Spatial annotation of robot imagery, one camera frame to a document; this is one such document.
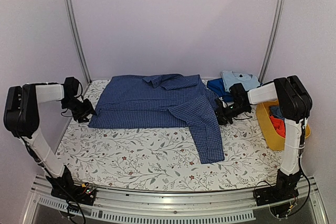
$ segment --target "checkered fabric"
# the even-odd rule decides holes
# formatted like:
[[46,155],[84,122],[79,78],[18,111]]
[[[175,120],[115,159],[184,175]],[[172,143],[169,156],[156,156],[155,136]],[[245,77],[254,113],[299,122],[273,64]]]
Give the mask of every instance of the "checkered fabric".
[[116,76],[107,85],[89,127],[101,129],[189,127],[202,164],[224,160],[214,113],[218,96],[199,75]]

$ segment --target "metal frame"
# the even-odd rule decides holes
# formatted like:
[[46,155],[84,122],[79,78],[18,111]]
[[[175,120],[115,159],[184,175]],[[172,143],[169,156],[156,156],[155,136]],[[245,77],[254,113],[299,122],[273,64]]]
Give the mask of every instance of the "metal frame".
[[[313,177],[309,180],[310,199],[314,205],[317,224],[328,223],[316,182]],[[65,211],[65,201],[50,195],[51,185],[44,177],[36,176],[31,190],[33,195],[23,224],[31,224],[37,204]],[[202,223],[200,222],[202,219],[207,220],[204,223],[208,224],[239,223],[255,219],[254,210],[269,207],[269,205],[259,207],[256,205],[253,190],[248,188],[198,193],[165,193],[99,186],[95,204],[92,207],[82,205],[82,208],[87,218],[113,223],[136,223],[136,219],[141,220],[140,223],[152,224],[160,223],[160,220],[161,223]],[[308,183],[304,178],[298,183],[298,190],[299,198],[303,200],[308,193]]]
[[267,68],[271,59],[271,55],[273,52],[273,47],[275,44],[275,40],[277,37],[277,32],[278,32],[278,28],[279,28],[279,24],[280,24],[280,19],[281,19],[281,14],[282,14],[282,8],[284,6],[284,2],[285,0],[277,0],[277,7],[276,7],[276,11],[275,11],[275,15],[274,15],[274,20],[273,20],[273,25],[272,25],[272,30],[271,30],[271,34],[268,40],[268,45],[267,45],[267,50],[266,50],[266,54],[264,57],[264,61],[262,63],[262,67],[261,67],[261,71],[259,74],[259,81],[261,83],[263,83],[265,76],[266,76],[266,72],[267,72]]
[[77,25],[76,25],[75,15],[73,13],[74,8],[72,6],[72,0],[64,0],[64,1],[65,1],[67,13],[68,13],[68,18],[69,18],[69,23],[70,23],[72,36],[73,36],[73,39],[75,41],[75,46],[76,46],[76,50],[77,50],[77,54],[78,54],[78,58],[79,58],[79,63],[80,63],[80,66],[82,68],[83,75],[84,75],[84,78],[85,78],[86,82],[90,83],[91,82],[91,77],[90,77],[88,65],[86,63],[84,53],[83,53],[83,48],[82,48],[80,38],[79,38],[79,33],[78,33]]

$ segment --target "yellow laundry bin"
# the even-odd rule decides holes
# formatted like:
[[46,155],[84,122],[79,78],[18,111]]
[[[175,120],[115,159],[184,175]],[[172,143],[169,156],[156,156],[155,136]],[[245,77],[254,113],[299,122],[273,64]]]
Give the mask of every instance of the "yellow laundry bin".
[[[261,131],[265,137],[268,147],[273,151],[283,151],[285,149],[285,138],[278,135],[269,118],[269,107],[279,105],[278,101],[264,102],[257,105],[257,118]],[[310,127],[306,127],[306,139],[310,136]]]

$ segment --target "vent grille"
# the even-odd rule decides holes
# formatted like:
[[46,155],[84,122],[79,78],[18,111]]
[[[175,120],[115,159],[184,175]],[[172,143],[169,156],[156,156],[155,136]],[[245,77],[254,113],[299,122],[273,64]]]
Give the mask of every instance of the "vent grille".
[[[66,211],[67,204],[59,199],[51,199],[40,196],[39,203],[41,205]],[[240,223],[255,220],[253,211],[244,211],[236,214],[206,216],[206,217],[143,217],[136,215],[121,215],[115,212],[92,209],[92,219],[104,220],[107,222],[120,224],[222,224],[222,223]]]

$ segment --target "robotic arm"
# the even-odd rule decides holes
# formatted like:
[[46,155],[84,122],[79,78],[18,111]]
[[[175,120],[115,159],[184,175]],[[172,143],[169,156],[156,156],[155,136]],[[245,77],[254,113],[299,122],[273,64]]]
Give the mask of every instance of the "robotic arm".
[[271,204],[298,196],[297,182],[302,169],[300,159],[304,149],[306,126],[311,98],[297,76],[275,79],[250,91],[245,91],[241,83],[230,88],[234,103],[224,107],[221,100],[216,100],[216,116],[219,124],[232,123],[233,118],[243,112],[251,112],[251,104],[277,100],[285,118],[286,140],[281,167],[278,170],[275,187],[261,188],[254,192],[257,205]]
[[64,84],[34,83],[11,87],[7,95],[4,124],[45,170],[46,178],[53,186],[52,196],[93,205],[96,196],[94,187],[87,183],[75,185],[71,172],[50,149],[39,127],[38,104],[44,102],[61,101],[62,109],[69,109],[73,119],[78,122],[88,122],[87,116],[96,114],[88,99],[77,99],[80,97],[76,96],[79,85],[77,79],[68,77]]

